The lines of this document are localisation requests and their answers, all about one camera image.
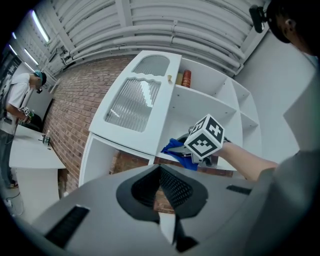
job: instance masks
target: white table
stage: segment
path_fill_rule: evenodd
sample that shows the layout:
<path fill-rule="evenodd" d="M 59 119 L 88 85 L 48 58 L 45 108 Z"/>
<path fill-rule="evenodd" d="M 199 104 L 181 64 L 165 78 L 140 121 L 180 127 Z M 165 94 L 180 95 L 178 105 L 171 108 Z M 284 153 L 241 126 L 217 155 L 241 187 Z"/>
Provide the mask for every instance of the white table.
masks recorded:
<path fill-rule="evenodd" d="M 23 218 L 29 223 L 59 200 L 58 169 L 66 168 L 52 147 L 42 143 L 42 134 L 18 125 L 10 152 L 9 166 L 15 169 Z"/>

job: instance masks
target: cabinet door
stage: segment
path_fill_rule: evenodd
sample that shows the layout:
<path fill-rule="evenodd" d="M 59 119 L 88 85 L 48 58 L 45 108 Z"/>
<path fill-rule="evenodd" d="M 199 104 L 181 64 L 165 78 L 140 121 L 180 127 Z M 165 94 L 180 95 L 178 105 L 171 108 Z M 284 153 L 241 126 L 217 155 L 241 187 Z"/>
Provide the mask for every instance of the cabinet door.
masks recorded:
<path fill-rule="evenodd" d="M 155 155 L 181 55 L 144 50 L 122 71 L 96 111 L 90 132 Z"/>

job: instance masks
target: red can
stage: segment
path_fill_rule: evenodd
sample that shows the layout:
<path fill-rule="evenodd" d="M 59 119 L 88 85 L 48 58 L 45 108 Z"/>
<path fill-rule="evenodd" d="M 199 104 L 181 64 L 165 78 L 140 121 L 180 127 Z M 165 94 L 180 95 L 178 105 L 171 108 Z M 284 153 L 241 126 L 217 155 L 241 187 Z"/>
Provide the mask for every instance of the red can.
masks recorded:
<path fill-rule="evenodd" d="M 191 71 L 190 70 L 184 71 L 181 85 L 190 88 L 190 85 L 191 85 Z"/>

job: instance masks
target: blue cloth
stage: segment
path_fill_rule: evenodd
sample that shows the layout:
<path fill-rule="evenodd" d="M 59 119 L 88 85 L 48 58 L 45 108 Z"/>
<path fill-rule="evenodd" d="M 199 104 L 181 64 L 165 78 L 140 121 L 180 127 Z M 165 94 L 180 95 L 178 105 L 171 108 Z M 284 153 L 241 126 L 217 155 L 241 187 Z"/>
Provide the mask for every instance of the blue cloth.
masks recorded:
<path fill-rule="evenodd" d="M 174 138 L 170 139 L 170 142 L 168 145 L 166 145 L 162 150 L 161 153 L 165 153 L 167 155 L 170 155 L 172 157 L 174 157 L 175 159 L 177 159 L 179 161 L 179 163 L 186 169 L 192 170 L 192 171 L 196 171 L 198 168 L 198 164 L 197 163 L 192 163 L 192 159 L 190 156 L 180 156 L 180 153 L 176 153 L 176 152 L 172 152 L 170 151 L 170 149 L 172 148 L 177 148 L 177 147 L 181 147 L 184 144 L 182 142 L 177 141 Z"/>

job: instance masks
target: frosted glass window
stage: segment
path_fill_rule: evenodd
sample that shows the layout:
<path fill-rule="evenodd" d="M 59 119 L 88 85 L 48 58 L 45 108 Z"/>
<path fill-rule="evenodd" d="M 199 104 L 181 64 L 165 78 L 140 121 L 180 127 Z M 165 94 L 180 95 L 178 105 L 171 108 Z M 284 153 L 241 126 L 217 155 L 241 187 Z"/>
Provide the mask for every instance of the frosted glass window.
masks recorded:
<path fill-rule="evenodd" d="M 160 85 L 155 81 L 126 80 L 106 116 L 106 122 L 143 132 Z"/>
<path fill-rule="evenodd" d="M 154 76 L 164 76 L 167 72 L 170 61 L 163 56 L 153 55 L 145 57 L 133 70 L 134 73 L 152 74 Z"/>

